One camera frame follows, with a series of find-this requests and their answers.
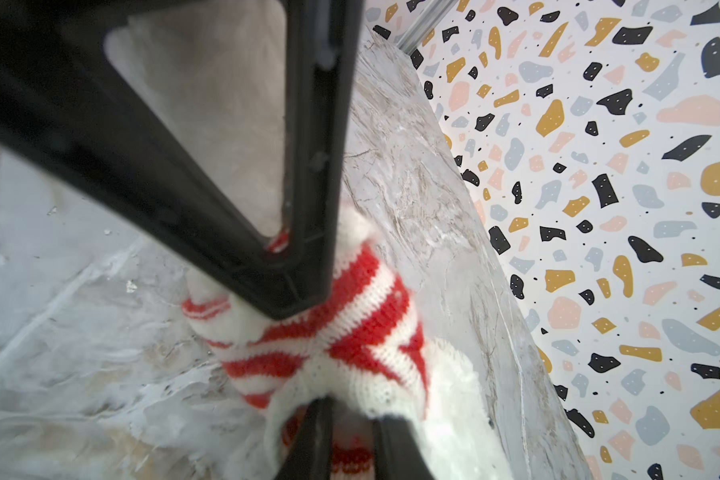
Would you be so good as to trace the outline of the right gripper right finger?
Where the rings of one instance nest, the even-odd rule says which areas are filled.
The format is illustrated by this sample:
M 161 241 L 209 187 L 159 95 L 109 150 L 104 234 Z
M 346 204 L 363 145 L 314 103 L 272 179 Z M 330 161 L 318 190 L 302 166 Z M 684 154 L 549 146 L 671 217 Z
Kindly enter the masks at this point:
M 433 480 L 409 423 L 402 418 L 373 420 L 376 480 Z

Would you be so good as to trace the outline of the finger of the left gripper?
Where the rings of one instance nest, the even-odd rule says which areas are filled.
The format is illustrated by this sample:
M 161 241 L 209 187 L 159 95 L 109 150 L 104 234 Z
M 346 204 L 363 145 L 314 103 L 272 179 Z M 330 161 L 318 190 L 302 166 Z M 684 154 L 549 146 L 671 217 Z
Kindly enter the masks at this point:
M 286 199 L 289 243 L 281 319 L 330 293 L 343 154 L 361 26 L 360 1 L 288 1 Z
M 0 143 L 92 195 L 266 316 L 262 238 L 115 71 L 108 32 L 161 1 L 0 1 Z

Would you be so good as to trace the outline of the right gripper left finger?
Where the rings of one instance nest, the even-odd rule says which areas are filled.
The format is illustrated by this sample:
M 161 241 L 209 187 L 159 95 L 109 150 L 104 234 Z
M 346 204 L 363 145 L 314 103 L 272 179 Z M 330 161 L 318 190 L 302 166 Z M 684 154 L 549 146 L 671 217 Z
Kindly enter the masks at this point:
M 309 404 L 275 480 L 331 478 L 333 407 L 331 398 L 320 398 Z

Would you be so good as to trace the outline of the white plush teddy bear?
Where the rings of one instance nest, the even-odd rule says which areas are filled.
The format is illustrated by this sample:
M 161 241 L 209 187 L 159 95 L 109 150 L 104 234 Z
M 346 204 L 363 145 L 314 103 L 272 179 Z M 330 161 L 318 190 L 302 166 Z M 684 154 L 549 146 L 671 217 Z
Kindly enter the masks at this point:
M 408 421 L 437 479 L 509 479 L 471 361 L 428 337 L 415 296 L 374 249 L 376 229 L 353 205 L 339 209 L 332 301 L 337 333 L 331 391 L 369 419 Z

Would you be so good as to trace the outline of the red white striped knit sweater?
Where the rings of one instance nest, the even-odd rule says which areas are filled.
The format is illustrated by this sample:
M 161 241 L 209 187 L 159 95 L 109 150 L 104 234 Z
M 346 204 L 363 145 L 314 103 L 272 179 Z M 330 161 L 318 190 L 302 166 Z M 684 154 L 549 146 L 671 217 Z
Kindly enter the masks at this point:
M 335 400 L 343 414 L 334 424 L 333 479 L 374 475 L 371 439 L 356 418 L 425 416 L 423 327 L 401 277 L 375 253 L 371 228 L 339 234 L 329 298 L 291 319 L 264 318 L 199 271 L 186 281 L 183 314 L 233 388 L 263 416 L 264 448 L 276 465 L 317 399 Z

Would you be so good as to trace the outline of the right aluminium corner post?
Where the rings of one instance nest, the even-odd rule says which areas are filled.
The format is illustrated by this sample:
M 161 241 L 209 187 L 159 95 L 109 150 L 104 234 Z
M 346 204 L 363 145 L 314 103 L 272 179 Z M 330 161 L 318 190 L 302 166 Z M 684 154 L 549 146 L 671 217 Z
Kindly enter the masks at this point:
M 408 30 L 395 42 L 397 48 L 410 55 L 427 38 L 429 33 L 454 8 L 457 0 L 427 1 L 423 12 L 413 21 Z

